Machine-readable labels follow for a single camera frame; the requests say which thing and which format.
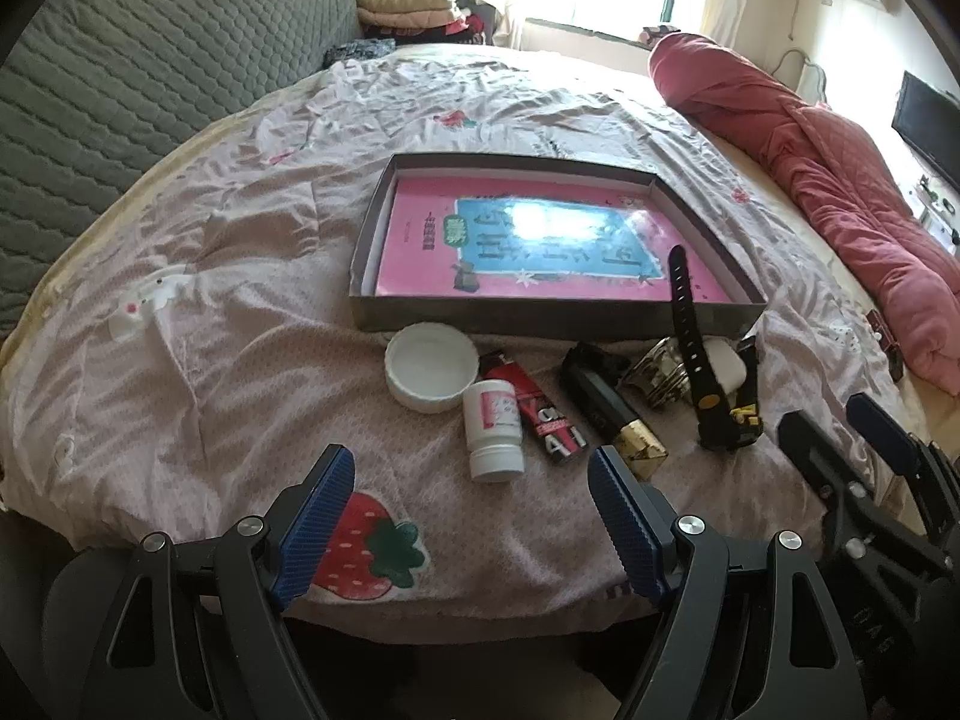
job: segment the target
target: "television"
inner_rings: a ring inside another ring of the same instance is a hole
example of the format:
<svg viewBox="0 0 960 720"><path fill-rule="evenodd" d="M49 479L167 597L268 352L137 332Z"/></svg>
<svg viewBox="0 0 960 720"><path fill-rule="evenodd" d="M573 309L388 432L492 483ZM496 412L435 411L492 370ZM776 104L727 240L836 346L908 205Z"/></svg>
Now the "television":
<svg viewBox="0 0 960 720"><path fill-rule="evenodd" d="M904 73L894 129L937 175L960 191L960 103Z"/></svg>

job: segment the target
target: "quilted headboard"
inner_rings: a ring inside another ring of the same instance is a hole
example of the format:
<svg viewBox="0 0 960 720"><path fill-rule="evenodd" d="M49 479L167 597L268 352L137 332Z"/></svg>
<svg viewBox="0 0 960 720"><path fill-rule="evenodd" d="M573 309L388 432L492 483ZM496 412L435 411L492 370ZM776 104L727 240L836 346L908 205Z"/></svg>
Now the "quilted headboard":
<svg viewBox="0 0 960 720"><path fill-rule="evenodd" d="M149 167L359 35L354 0L47 0L0 67L0 340Z"/></svg>

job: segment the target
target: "open box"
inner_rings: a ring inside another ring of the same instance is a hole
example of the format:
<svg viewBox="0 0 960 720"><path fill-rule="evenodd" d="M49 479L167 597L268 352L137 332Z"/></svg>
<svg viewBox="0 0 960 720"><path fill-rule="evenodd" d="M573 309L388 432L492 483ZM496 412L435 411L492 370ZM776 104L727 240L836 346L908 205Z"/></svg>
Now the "open box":
<svg viewBox="0 0 960 720"><path fill-rule="evenodd" d="M666 259L688 252L705 335L742 337L763 295L656 175L545 157L396 154L367 210L349 299L361 330L622 341L672 336Z"/></svg>

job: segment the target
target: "bed sheet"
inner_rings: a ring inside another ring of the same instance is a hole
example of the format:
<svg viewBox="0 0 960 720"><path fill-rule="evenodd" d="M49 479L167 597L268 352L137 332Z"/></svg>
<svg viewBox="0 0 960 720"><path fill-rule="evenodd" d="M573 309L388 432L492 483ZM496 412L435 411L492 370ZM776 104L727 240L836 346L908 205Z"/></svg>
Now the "bed sheet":
<svg viewBox="0 0 960 720"><path fill-rule="evenodd" d="M357 459L360 505L415 524L424 564L413 586L364 601L320 578L296 616L416 643L598 629L644 613L582 464L554 469L525 440L521 480L470 483L459 413L395 404L386 338L349 320L349 257L391 153L515 151L661 173L766 293L767 435L722 457L696 445L690 410L655 415L671 458L654 482L722 532L789 527L816 544L822 508L771 440L779 416L810 410L882 496L889 469L843 425L843 403L870 391L925 436L920 400L890 380L862 308L835 280L842 264L817 250L812 230L805 240L784 221L789 201L628 75L551 55L421 47L338 64L186 143L56 264L8 339L6 503L75 545L155 529L204 538L263 512L327 442L342 442ZM160 301L147 293L152 312L129 320L157 274L178 288ZM507 346L566 405L555 374L567 344L478 343Z"/></svg>

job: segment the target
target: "pink book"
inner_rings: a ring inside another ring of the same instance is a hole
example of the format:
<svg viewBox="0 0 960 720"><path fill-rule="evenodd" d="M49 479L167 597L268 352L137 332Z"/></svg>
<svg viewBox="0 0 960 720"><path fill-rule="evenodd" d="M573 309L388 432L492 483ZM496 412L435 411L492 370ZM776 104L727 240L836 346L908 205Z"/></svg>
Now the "pink book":
<svg viewBox="0 0 960 720"><path fill-rule="evenodd" d="M400 177L377 295L669 300L683 237L640 194L548 181ZM688 247L698 302L727 293Z"/></svg>

